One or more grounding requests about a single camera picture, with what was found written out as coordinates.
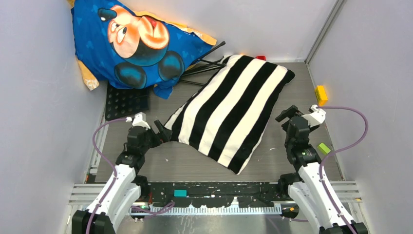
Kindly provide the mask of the black white striped pillowcase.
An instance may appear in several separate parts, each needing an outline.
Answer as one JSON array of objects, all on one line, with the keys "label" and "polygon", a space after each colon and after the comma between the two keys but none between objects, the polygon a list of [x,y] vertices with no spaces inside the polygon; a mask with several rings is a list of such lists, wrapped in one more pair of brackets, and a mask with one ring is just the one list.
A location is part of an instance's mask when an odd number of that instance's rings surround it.
[{"label": "black white striped pillowcase", "polygon": [[223,68],[169,117],[165,127],[172,141],[240,174],[295,73],[247,55],[231,55],[221,63]]}]

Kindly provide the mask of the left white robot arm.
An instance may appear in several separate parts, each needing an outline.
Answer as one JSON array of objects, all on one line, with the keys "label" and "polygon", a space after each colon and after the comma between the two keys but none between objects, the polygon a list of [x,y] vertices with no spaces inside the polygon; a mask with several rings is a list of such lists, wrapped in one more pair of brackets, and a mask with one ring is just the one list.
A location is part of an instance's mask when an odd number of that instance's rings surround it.
[{"label": "left white robot arm", "polygon": [[127,141],[114,164],[113,173],[102,191],[85,210],[77,210],[72,217],[73,234],[114,234],[135,201],[143,202],[150,194],[148,180],[139,175],[149,149],[169,142],[171,130],[159,121],[157,133],[146,122],[143,112],[134,117],[120,118],[131,123]]}]

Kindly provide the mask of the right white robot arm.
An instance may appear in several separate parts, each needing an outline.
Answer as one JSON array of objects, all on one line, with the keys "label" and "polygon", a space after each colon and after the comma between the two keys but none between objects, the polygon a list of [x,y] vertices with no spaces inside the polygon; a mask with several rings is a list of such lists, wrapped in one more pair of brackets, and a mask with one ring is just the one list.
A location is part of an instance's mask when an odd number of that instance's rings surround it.
[{"label": "right white robot arm", "polygon": [[312,105],[308,114],[292,105],[275,118],[277,122],[285,121],[285,151],[295,169],[280,176],[278,194],[284,200],[295,201],[317,234],[366,234],[366,225],[356,222],[344,208],[325,173],[325,162],[335,152],[320,158],[309,143],[310,133],[325,119],[325,110],[317,105]]}]

